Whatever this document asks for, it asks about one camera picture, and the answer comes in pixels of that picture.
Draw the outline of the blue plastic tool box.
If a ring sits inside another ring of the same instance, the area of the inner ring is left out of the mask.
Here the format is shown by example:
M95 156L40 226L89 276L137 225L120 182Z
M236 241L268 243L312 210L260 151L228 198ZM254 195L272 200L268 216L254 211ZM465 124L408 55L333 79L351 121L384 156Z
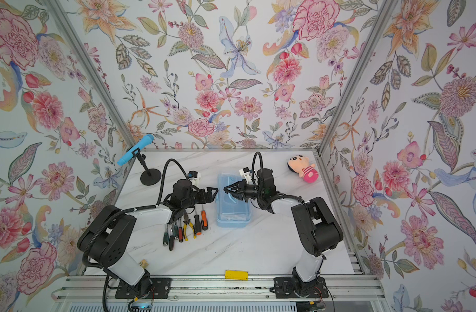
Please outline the blue plastic tool box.
M227 194L224 188L241 181L238 175L219 174L217 195L217 226L223 228L244 228L252 218L250 205Z

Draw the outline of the yellow black pliers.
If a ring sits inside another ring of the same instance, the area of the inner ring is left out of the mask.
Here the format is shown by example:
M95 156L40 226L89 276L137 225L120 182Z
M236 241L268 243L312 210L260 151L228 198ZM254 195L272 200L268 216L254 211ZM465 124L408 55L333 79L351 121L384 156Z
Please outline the yellow black pliers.
M193 223L191 222L187 213L183 215L183 238L188 241L190 237L196 239L197 235Z

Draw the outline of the black handled ratchet wrench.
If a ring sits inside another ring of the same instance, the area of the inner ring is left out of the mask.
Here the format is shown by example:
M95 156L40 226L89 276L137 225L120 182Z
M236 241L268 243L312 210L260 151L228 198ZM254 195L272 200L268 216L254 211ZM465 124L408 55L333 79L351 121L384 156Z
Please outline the black handled ratchet wrench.
M173 251L174 250L174 243L175 243L175 231L173 230L173 227L169 225L169 250Z

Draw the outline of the green black small screwdriver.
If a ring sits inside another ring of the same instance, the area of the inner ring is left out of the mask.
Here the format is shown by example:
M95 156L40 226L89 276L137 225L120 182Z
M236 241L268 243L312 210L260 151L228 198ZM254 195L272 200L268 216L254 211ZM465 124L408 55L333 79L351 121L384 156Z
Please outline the green black small screwdriver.
M165 225L165 231L163 234L163 246L168 246L169 245L169 225Z

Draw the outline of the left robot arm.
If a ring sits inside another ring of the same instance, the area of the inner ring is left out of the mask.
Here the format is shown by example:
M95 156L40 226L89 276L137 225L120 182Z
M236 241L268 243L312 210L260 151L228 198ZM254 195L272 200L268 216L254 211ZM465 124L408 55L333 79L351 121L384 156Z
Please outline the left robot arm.
M128 286L147 288L150 273L126 251L131 234L151 226L171 225L188 209L214 202L218 191L215 187L198 188L191 180L180 179L158 204L130 209L108 205L78 239L83 265L103 270Z

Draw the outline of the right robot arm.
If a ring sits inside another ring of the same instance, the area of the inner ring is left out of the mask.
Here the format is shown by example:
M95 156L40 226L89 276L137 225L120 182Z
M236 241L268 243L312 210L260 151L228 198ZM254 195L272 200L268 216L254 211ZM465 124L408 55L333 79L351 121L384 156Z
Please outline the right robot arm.
M304 248L293 268L292 282L299 290L314 286L326 259L324 253L343 241L343 231L328 204L319 196L304 200L278 191L271 169L260 169L256 175L249 170L241 175L243 179L225 186L223 191L239 201L254 200L261 210L272 214L278 209L290 210Z

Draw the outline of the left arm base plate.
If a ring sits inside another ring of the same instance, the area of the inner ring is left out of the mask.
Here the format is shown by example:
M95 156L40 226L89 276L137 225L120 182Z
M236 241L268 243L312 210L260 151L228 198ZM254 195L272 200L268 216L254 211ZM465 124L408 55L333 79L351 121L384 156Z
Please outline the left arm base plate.
M120 280L115 299L140 299L144 295L149 299L168 299L172 281L171 278L144 278L136 285L129 285Z

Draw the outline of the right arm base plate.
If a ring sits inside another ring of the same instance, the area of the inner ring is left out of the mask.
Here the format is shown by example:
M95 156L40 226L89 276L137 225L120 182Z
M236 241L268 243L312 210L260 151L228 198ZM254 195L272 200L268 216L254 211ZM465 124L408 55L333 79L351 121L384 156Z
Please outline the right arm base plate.
M274 278L274 285L269 289L277 299L325 299L329 298L324 278L317 277L310 282L303 282L294 277Z

